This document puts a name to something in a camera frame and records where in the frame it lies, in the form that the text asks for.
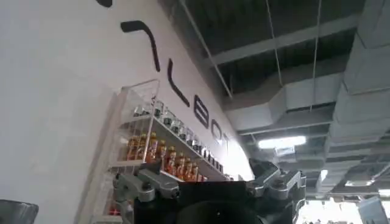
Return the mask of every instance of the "exposed ceiling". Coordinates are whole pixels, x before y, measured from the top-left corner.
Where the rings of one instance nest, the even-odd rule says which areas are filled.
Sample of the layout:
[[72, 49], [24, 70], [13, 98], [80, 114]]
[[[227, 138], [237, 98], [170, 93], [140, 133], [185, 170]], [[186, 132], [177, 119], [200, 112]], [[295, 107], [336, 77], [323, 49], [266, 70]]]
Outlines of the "exposed ceiling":
[[[390, 188], [389, 0], [160, 2], [251, 157], [302, 170], [310, 196]], [[292, 155], [257, 147], [296, 135]], [[374, 184], [345, 186], [359, 175]]]

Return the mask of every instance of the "robotic hand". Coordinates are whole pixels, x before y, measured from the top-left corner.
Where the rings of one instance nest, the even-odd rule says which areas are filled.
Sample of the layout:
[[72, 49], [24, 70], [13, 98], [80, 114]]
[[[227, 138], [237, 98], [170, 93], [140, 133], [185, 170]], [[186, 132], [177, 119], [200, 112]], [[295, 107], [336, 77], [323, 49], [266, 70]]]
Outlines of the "robotic hand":
[[252, 181], [200, 183], [177, 182], [159, 174], [160, 164], [143, 164], [134, 175], [117, 174], [114, 198], [124, 224], [295, 223], [306, 177], [281, 174], [267, 161], [249, 162]]

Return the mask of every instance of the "ceiling light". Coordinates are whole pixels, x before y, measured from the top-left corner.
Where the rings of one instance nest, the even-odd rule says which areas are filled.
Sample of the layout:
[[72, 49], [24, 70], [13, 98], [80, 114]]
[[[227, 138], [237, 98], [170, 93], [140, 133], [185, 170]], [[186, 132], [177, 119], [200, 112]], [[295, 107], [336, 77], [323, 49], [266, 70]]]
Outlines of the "ceiling light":
[[390, 197], [390, 189], [379, 189], [378, 192], [382, 197]]
[[327, 177], [327, 175], [328, 175], [328, 170], [321, 171], [321, 173], [320, 173], [321, 182]]
[[361, 186], [370, 186], [374, 181], [347, 181], [345, 186], [347, 187], [361, 187]]
[[295, 136], [295, 137], [261, 140], [258, 142], [258, 146], [261, 149], [274, 149], [274, 148], [294, 147], [296, 145], [302, 145], [304, 143], [306, 143], [306, 137]]

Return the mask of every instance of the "bolt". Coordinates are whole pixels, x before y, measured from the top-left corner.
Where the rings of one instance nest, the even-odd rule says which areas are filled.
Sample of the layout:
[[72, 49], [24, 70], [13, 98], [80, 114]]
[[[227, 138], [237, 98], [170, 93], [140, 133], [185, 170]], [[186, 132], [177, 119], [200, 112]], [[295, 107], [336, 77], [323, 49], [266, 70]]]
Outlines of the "bolt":
[[151, 190], [152, 189], [152, 185], [148, 182], [145, 182], [142, 184], [142, 190], [144, 191], [148, 191], [148, 190]]

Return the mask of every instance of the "hanging wire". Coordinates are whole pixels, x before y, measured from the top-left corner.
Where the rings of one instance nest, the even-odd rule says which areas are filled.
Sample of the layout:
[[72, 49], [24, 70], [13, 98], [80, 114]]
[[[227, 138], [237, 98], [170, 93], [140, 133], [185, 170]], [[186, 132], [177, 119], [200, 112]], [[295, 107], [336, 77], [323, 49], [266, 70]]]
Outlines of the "hanging wire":
[[179, 0], [179, 1], [180, 1], [180, 3], [181, 3], [181, 5], [182, 5], [182, 7], [183, 7], [183, 9], [184, 9], [184, 11], [185, 11], [185, 13], [187, 14], [187, 17], [188, 17], [188, 19], [189, 19], [191, 25], [192, 25], [193, 28], [194, 28], [195, 33], [196, 33], [198, 39], [199, 39], [200, 42], [202, 43], [203, 48], [205, 49], [205, 51], [206, 51], [206, 53], [207, 53], [208, 59], [209, 59], [209, 60], [211, 61], [211, 63], [213, 64], [213, 67], [215, 68], [215, 71], [217, 72], [217, 74], [218, 74], [218, 76], [219, 76], [219, 79], [221, 79], [221, 82], [222, 82], [222, 84], [223, 84], [223, 86], [224, 86], [224, 88], [225, 88], [227, 94], [228, 94], [229, 97], [232, 99], [232, 98], [233, 98], [233, 94], [230, 92], [228, 86], [226, 85], [226, 82], [225, 82], [225, 80], [224, 80], [224, 78], [223, 78], [223, 76], [222, 76], [222, 73], [221, 73], [221, 71], [219, 70], [217, 64], [215, 63], [215, 61], [214, 61], [214, 59], [213, 59], [213, 56], [211, 55], [211, 52], [210, 52], [209, 48], [207, 47], [206, 41], [204, 40], [204, 38], [203, 38], [203, 36], [202, 36], [202, 34], [201, 34], [201, 32], [200, 32], [198, 26], [196, 25], [195, 20], [194, 20], [194, 18], [193, 18], [193, 16], [192, 16], [190, 10], [188, 10], [187, 5], [185, 4], [185, 0]]
[[317, 64], [317, 50], [318, 50], [318, 39], [320, 34], [320, 19], [321, 19], [321, 5], [322, 0], [318, 2], [318, 12], [317, 12], [317, 37], [316, 37], [316, 47], [314, 49], [314, 63], [313, 63], [313, 101], [310, 105], [310, 112], [313, 109], [313, 105], [316, 103], [316, 64]]
[[272, 25], [271, 10], [269, 9], [268, 0], [266, 0], [266, 4], [267, 4], [267, 11], [268, 11], [268, 22], [269, 22], [269, 26], [271, 27], [272, 40], [274, 41], [274, 50], [275, 50], [276, 64], [277, 64], [277, 68], [278, 68], [279, 84], [280, 84], [280, 86], [283, 86], [282, 73], [280, 72], [280, 65], [279, 65], [277, 42], [275, 39], [274, 26]]

